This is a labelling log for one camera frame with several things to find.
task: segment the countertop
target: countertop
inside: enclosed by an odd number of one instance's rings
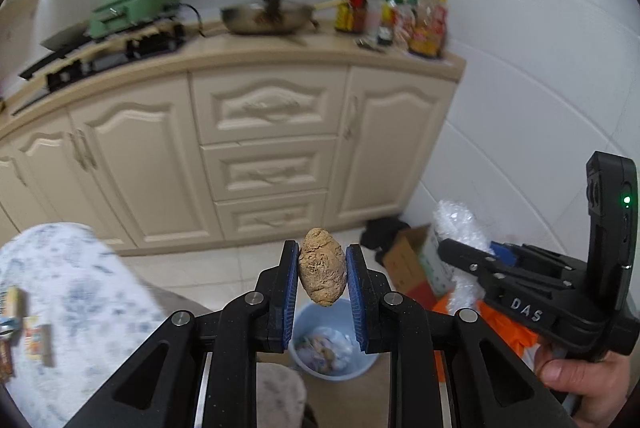
[[[304,32],[285,37],[234,36],[214,28],[212,36],[192,37],[178,52],[96,74],[54,92],[15,117],[11,112],[20,105],[10,103],[0,114],[0,138],[59,108],[149,78],[201,69],[300,63],[389,69],[454,82],[460,80],[466,65],[463,58],[452,53],[446,53],[442,60],[425,60],[396,49],[389,49],[384,54],[364,50],[355,45],[352,36],[336,33],[328,26],[323,26],[318,33]],[[42,86],[43,80],[36,76],[28,83]]]

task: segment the pan handle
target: pan handle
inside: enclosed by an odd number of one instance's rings
[[[329,0],[328,2],[321,2],[320,4],[314,4],[314,11],[331,9],[332,7],[338,7],[340,4],[348,4],[349,2],[349,0]]]

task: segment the silver bolt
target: silver bolt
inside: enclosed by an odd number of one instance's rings
[[[385,294],[385,302],[389,305],[400,305],[402,303],[402,295],[400,293]]]
[[[458,316],[466,323],[475,323],[478,321],[478,313],[473,309],[460,309]]]
[[[178,311],[177,313],[174,313],[173,316],[171,316],[171,323],[174,324],[176,327],[186,325],[190,321],[191,321],[191,315],[185,311]]]
[[[244,301],[249,305],[258,305],[264,300],[264,294],[260,291],[251,291],[244,295]]]

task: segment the cabinet drawer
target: cabinet drawer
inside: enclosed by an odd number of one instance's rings
[[[320,225],[326,192],[216,202],[226,240],[289,234]]]
[[[347,67],[264,67],[193,73],[202,144],[336,134]]]
[[[333,137],[268,139],[202,147],[214,200],[328,188]]]

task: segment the bubble wrap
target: bubble wrap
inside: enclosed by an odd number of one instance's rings
[[[489,240],[476,222],[476,217],[461,202],[440,201],[433,212],[433,223],[440,240],[451,238],[489,254]],[[454,288],[449,297],[447,312],[450,315],[464,308],[476,308],[476,302],[484,297],[478,279],[460,269],[453,268]]]

